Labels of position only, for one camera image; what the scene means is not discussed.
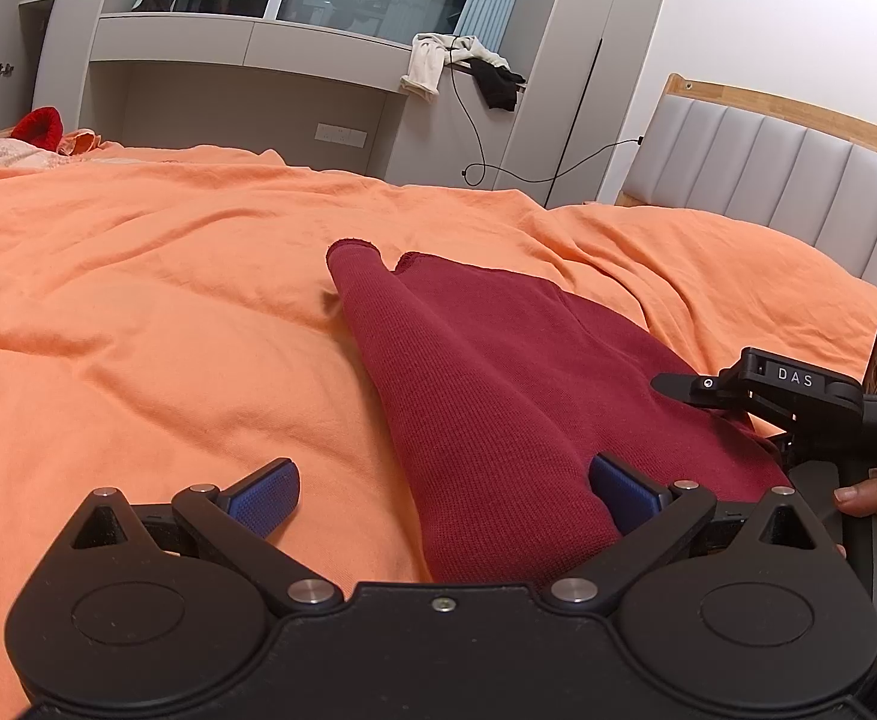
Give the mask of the pink patterned bedsheet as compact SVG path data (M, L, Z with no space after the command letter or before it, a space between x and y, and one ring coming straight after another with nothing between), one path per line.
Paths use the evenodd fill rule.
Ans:
M50 169L61 166L61 156L16 138L0 138L0 167Z

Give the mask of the bright red hat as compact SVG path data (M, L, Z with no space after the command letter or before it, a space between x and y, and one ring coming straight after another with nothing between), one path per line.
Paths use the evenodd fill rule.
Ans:
M63 119L53 106L30 110L29 114L24 115L9 132L12 140L19 140L50 153L58 151L63 135Z

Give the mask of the orange small cloth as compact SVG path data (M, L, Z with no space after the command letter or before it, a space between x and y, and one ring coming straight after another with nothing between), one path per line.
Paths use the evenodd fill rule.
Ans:
M75 158L81 154L91 153L102 146L102 137L95 130L80 128L64 133L56 147L56 153L66 158Z

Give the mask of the white garment on sill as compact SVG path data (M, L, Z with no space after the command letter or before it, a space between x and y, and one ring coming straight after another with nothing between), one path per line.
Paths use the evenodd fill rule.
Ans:
M440 94L443 69L450 64L464 65L471 59L484 60L494 68L510 68L502 55L487 49L476 36L418 32L411 43L411 54L406 73L400 78L400 88L421 96L425 101L434 101Z

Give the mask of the grey padded headboard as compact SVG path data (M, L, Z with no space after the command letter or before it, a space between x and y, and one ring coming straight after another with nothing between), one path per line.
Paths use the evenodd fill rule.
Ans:
M877 125L852 115L673 73L616 202L770 227L877 288Z

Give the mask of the orange bed blanket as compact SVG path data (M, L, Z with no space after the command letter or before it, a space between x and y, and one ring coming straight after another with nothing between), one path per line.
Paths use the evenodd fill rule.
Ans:
M283 550L341 587L427 574L413 501L326 268L341 239L526 273L713 372L746 346L865 369L877 288L704 211L546 210L240 149L108 145L0 164L0 718L25 706L4 622L92 489L162 502L278 457Z

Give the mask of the white wall socket plate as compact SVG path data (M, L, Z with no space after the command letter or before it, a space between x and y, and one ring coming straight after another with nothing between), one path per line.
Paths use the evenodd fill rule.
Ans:
M367 143L367 132L357 128L341 127L340 125L318 122L315 128L315 140L347 148L364 149Z

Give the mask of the dark red knit sweater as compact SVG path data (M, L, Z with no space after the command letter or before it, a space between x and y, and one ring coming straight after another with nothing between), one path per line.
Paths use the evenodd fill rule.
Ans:
M543 585L616 543L601 455L733 502L782 483L746 416L658 394L683 360L604 305L434 255L386 266L354 239L326 261L440 582Z

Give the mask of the black garment on sill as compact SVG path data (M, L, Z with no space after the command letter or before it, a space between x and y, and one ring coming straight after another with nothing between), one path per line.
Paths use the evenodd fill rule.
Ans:
M468 60L471 75L476 82L487 109L513 112L518 104L518 93L526 86L525 76L505 65L492 65L479 57Z

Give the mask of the grey window desk cabinet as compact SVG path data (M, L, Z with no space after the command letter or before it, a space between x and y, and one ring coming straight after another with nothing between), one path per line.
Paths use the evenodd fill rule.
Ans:
M403 102L403 44L246 16L107 13L79 123L125 146L230 146L313 169L368 171ZM364 149L317 142L318 122L367 132Z

